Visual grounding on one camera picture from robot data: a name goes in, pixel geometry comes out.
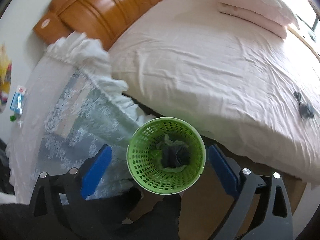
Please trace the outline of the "wooden bed headboard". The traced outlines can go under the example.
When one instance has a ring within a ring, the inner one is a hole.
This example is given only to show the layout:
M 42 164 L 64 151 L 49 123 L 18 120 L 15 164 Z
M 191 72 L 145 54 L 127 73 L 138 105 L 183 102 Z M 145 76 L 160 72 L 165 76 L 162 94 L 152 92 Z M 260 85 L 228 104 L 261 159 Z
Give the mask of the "wooden bed headboard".
M 33 27 L 46 44 L 72 32 L 99 39 L 105 50 L 149 9 L 162 0 L 52 0 Z

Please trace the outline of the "clear plastic bottle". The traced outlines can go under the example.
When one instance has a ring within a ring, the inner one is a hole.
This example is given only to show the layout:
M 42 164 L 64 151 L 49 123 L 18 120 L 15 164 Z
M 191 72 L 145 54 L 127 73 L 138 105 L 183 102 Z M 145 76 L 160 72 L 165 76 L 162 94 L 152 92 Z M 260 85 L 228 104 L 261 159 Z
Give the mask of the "clear plastic bottle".
M 21 115 L 16 115 L 17 127 L 22 128 L 24 124 L 23 117 Z

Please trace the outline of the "white lace cover cloth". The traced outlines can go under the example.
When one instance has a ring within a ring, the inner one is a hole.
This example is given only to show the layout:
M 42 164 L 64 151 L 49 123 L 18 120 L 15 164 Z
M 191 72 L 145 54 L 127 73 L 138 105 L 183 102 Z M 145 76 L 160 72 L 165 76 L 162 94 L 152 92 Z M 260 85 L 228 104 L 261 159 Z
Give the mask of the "white lace cover cloth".
M 22 128 L 14 124 L 7 147 L 16 200 L 28 204 L 41 172 L 64 174 L 105 144 L 112 160 L 92 199 L 130 189 L 126 150 L 133 133 L 152 119 L 129 97 L 128 85 L 111 76 L 99 40 L 72 33 L 51 44 L 27 82 Z

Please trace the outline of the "blue white milk carton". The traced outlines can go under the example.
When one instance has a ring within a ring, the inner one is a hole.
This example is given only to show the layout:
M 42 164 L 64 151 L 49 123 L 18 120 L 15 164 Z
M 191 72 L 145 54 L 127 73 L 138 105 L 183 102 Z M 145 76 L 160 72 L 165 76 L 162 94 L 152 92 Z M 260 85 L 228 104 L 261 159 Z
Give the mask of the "blue white milk carton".
M 23 107 L 27 95 L 27 89 L 23 86 L 17 86 L 16 92 L 10 104 L 10 110 L 15 114 L 22 115 Z

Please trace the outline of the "black cloth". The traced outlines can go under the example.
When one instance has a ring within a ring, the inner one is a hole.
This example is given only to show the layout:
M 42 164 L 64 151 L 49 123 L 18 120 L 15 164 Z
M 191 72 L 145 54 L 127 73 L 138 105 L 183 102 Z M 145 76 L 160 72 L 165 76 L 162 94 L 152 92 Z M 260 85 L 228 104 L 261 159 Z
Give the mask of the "black cloth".
M 161 165 L 163 168 L 180 168 L 190 164 L 190 152 L 185 145 L 164 146 Z

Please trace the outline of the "small dark item on bed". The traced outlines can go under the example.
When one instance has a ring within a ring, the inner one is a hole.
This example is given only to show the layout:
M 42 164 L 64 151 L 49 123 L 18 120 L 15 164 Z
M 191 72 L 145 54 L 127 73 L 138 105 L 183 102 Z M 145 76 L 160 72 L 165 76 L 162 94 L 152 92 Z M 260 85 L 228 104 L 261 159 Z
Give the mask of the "small dark item on bed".
M 294 97 L 298 102 L 298 110 L 300 117 L 302 119 L 312 119 L 315 117 L 315 110 L 310 103 L 304 103 L 302 100 L 302 95 L 298 91 L 294 91 Z

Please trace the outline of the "green mesh trash basket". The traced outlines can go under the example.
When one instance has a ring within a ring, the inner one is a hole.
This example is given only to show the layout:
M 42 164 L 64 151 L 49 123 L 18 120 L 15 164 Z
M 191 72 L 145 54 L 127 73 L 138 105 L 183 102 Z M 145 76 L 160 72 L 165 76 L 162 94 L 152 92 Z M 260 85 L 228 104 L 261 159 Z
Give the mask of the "green mesh trash basket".
M 198 131 L 187 122 L 156 118 L 135 131 L 126 160 L 139 186 L 155 194 L 170 195 L 198 181 L 206 163 L 206 149 Z

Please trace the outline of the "crumpled paper in basket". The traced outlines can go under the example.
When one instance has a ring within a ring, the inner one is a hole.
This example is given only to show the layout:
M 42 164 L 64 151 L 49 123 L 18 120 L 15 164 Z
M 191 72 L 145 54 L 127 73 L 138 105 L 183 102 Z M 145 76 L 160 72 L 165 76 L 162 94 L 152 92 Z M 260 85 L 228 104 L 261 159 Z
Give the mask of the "crumpled paper in basket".
M 157 167 L 169 173 L 182 172 L 190 164 L 190 155 L 189 146 L 185 142 L 173 141 L 168 134 L 156 145 L 152 153 Z

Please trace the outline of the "pink bed sheet mattress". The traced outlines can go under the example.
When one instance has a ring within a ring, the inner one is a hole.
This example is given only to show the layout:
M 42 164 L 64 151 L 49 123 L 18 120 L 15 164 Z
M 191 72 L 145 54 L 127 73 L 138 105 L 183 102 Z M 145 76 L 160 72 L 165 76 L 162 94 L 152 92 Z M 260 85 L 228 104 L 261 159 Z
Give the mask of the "pink bed sheet mattress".
M 319 115 L 300 117 L 294 92 L 319 111 L 319 61 L 218 12 L 216 0 L 163 0 L 109 50 L 128 95 L 193 125 L 237 155 L 319 183 Z

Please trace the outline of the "yellow crumpled wrapper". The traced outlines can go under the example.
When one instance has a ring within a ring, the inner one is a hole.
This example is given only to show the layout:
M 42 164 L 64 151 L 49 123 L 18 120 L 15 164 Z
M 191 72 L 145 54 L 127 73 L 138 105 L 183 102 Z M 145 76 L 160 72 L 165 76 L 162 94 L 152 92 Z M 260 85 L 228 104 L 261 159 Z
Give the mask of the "yellow crumpled wrapper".
M 1 44 L 1 92 L 9 94 L 11 85 L 12 61 L 7 55 L 4 44 Z

